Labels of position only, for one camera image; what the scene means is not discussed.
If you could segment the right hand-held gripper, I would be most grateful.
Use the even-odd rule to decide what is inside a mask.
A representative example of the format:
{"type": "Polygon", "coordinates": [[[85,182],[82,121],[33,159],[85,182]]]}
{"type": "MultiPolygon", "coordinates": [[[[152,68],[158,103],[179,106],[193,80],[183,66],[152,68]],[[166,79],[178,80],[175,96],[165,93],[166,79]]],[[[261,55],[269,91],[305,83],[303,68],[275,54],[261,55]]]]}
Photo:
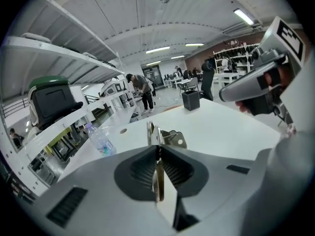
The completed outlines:
{"type": "Polygon", "coordinates": [[[264,73],[288,63],[293,79],[304,64],[305,45],[296,32],[280,17],[276,17],[266,31],[261,43],[252,51],[253,70],[219,91],[224,102],[251,99],[251,113],[269,114],[273,112],[285,123],[293,120],[280,95],[284,92],[280,85],[268,86],[264,73]]]}

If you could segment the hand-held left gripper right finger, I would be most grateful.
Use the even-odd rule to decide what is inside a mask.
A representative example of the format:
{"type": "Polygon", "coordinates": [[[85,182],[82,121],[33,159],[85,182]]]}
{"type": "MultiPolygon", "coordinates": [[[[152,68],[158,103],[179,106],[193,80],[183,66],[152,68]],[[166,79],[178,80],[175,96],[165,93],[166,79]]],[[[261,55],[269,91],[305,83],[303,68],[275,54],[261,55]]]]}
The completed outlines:
{"type": "Polygon", "coordinates": [[[163,147],[164,201],[159,210],[178,236],[257,236],[252,199],[261,187],[269,149],[254,160],[163,147]]]}

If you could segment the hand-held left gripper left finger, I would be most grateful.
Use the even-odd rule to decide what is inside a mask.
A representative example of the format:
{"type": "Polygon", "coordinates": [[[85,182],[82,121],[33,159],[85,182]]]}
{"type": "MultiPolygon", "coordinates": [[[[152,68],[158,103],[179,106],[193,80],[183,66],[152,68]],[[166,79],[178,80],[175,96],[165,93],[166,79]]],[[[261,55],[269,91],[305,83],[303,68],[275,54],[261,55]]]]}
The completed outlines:
{"type": "Polygon", "coordinates": [[[138,201],[116,184],[116,167],[153,152],[141,147],[79,167],[35,200],[31,217],[50,236],[170,236],[154,201],[138,201]]]}

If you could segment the person's right hand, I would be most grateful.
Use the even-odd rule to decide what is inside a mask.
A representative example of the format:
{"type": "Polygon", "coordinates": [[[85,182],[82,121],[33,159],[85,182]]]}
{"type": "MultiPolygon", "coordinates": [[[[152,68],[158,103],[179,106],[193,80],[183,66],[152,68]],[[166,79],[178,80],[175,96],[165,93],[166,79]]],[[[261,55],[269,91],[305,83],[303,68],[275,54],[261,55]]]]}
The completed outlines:
{"type": "Polygon", "coordinates": [[[268,86],[280,85],[284,90],[293,80],[293,72],[288,63],[273,68],[264,73],[264,78],[268,86]]]}

